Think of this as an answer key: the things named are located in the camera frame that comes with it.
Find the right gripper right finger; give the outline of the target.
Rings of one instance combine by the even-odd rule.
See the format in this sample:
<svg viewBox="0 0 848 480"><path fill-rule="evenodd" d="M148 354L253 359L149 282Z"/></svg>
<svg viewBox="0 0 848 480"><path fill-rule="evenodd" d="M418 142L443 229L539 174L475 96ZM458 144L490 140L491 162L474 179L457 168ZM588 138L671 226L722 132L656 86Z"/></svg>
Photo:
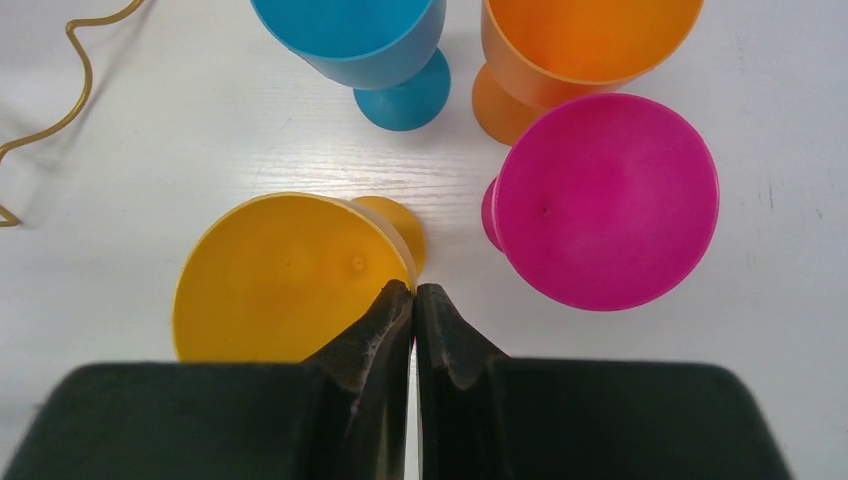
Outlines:
<svg viewBox="0 0 848 480"><path fill-rule="evenodd" d="M512 358L437 284L415 299L424 479L787 479L745 385L708 364Z"/></svg>

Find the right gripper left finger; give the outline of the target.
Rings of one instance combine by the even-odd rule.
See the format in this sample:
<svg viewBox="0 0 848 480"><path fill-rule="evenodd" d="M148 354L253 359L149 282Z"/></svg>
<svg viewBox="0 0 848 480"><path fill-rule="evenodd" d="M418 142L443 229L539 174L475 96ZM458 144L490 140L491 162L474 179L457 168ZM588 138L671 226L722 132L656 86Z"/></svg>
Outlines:
<svg viewBox="0 0 848 480"><path fill-rule="evenodd" d="M51 392L8 479L400 479L413 295L388 282L298 363L99 363Z"/></svg>

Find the yellow wine glass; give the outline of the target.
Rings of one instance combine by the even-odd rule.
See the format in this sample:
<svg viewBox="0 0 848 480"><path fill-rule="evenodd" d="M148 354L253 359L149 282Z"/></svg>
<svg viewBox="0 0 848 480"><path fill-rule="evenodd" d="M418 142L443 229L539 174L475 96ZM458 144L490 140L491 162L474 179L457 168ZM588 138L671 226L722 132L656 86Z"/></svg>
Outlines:
<svg viewBox="0 0 848 480"><path fill-rule="evenodd" d="M179 276L172 339L183 362L298 362L362 317L384 285L414 290L423 223L386 197L282 192L219 218Z"/></svg>

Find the magenta plastic wine glass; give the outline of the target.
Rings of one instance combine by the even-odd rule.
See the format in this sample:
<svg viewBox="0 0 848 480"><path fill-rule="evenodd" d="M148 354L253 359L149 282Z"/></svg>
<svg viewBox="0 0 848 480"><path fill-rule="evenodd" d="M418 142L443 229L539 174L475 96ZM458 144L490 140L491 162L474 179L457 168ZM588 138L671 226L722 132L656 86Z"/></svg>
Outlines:
<svg viewBox="0 0 848 480"><path fill-rule="evenodd" d="M523 133L483 196L481 222L541 294L619 311L661 297L695 269L719 209L700 133L656 101L610 93L556 107Z"/></svg>

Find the blue plastic wine glass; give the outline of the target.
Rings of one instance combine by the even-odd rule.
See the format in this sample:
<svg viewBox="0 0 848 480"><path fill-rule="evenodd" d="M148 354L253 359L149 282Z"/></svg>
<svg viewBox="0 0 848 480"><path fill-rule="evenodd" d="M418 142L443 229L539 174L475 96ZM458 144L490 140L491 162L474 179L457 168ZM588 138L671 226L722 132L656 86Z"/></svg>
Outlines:
<svg viewBox="0 0 848 480"><path fill-rule="evenodd" d="M351 88L380 128L421 128L448 100L451 73L438 47L445 0L253 0L252 7L288 50Z"/></svg>

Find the orange plastic wine glass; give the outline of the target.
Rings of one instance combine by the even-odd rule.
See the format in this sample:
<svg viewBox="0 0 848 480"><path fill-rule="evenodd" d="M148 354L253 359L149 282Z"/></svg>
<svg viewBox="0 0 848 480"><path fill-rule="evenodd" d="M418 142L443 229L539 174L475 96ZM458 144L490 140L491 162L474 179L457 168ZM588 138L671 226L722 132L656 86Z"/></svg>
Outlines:
<svg viewBox="0 0 848 480"><path fill-rule="evenodd" d="M615 91L655 69L686 40L700 0L484 1L484 63L472 110L492 139L512 145L545 112Z"/></svg>

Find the gold wire glass rack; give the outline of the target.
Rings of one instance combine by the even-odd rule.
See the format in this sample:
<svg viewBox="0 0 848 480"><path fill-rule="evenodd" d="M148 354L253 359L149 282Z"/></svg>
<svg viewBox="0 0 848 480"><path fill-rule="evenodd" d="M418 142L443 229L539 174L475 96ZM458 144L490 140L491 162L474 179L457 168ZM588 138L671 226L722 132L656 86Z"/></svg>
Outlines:
<svg viewBox="0 0 848 480"><path fill-rule="evenodd" d="M4 1L1 4L1 225L24 225L36 176L70 149L84 110L105 87L148 1Z"/></svg>

